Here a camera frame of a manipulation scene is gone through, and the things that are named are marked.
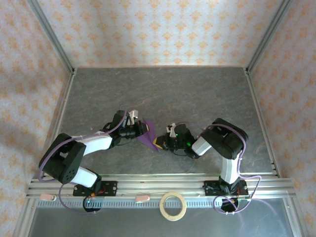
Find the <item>tape roll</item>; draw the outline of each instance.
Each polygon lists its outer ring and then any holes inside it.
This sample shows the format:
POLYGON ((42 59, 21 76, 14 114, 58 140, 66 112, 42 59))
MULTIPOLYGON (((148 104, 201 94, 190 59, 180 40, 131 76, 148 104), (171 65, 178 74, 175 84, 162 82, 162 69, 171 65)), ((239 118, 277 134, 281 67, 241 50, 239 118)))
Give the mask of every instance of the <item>tape roll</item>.
POLYGON ((161 198, 160 200, 160 212, 161 214, 164 216, 164 218, 166 218, 168 221, 177 221, 177 220, 180 220, 184 214, 186 214, 186 211, 187 211, 187 204, 186 204, 186 201, 184 200, 184 198, 182 197, 181 194, 179 193, 176 193, 176 192, 170 192, 170 193, 167 193, 165 195, 163 195, 163 197, 161 198), (179 200, 181 201, 181 204, 182 204, 182 209, 180 211, 180 213, 178 215, 175 215, 175 216, 171 216, 169 215, 166 210, 164 209, 164 203, 166 202, 166 200, 169 198, 169 197, 177 197, 179 198, 179 200))

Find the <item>wall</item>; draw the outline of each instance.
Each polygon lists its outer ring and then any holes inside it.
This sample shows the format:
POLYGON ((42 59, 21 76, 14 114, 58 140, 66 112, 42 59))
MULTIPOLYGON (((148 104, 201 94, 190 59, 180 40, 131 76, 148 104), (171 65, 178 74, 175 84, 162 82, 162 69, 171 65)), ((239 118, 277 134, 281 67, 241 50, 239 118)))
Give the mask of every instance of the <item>wall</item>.
POLYGON ((316 236, 315 16, 314 0, 294 0, 251 74, 282 174, 294 178, 311 236, 316 236))
POLYGON ((39 0, 74 67, 248 65, 282 0, 39 0))
POLYGON ((25 0, 0 2, 0 236, 15 229, 69 73, 25 0))

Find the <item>gray marble surface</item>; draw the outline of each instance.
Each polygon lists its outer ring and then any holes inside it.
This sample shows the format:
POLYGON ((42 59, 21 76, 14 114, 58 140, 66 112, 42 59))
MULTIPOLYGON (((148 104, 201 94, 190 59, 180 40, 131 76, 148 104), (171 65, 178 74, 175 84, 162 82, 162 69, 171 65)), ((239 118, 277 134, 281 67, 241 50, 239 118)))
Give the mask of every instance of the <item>gray marble surface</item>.
MULTIPOLYGON (((189 121, 193 135, 223 118, 249 135, 241 172, 272 172, 270 158, 242 68, 78 69, 61 132, 94 133, 120 104, 155 123, 157 136, 173 122, 189 121)), ((197 160, 155 152, 133 140, 86 155, 81 163, 99 174, 220 173, 222 158, 213 149, 197 160)))

